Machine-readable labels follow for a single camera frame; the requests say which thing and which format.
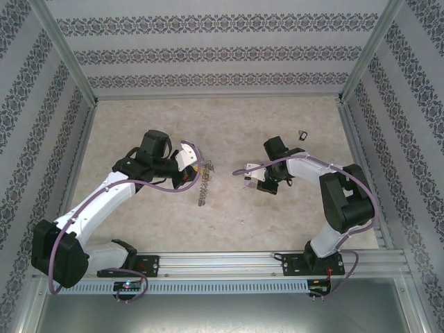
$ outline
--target black bracket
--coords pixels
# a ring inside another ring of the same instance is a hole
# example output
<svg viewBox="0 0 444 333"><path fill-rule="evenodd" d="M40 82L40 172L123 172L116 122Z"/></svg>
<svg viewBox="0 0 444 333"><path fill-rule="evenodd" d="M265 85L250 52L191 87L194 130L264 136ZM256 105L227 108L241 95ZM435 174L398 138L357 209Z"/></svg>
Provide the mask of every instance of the black bracket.
<svg viewBox="0 0 444 333"><path fill-rule="evenodd" d="M326 258L316 260L313 269L307 265L303 253L275 253L274 258L282 262L282 272L284 276L319 276L328 275L344 275L344 263L339 253L334 253Z"/></svg>
<svg viewBox="0 0 444 333"><path fill-rule="evenodd" d="M134 267L132 271L137 271L144 274L147 278L156 278L159 272L158 255L137 255L135 258ZM138 278L138 275L130 273L122 273L115 271L102 270L97 272L98 278Z"/></svg>

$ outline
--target wall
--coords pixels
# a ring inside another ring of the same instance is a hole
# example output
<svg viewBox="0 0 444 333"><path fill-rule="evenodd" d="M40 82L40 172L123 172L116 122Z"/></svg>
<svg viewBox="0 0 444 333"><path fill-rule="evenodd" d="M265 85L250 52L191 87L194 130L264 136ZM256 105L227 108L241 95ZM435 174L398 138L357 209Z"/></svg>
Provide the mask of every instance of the wall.
<svg viewBox="0 0 444 333"><path fill-rule="evenodd" d="M444 1L406 1L349 108L397 248L444 330Z"/></svg>
<svg viewBox="0 0 444 333"><path fill-rule="evenodd" d="M31 277L33 226L59 215L89 106L25 0L0 0L0 332Z"/></svg>
<svg viewBox="0 0 444 333"><path fill-rule="evenodd" d="M47 3L106 97L339 93L387 0Z"/></svg>

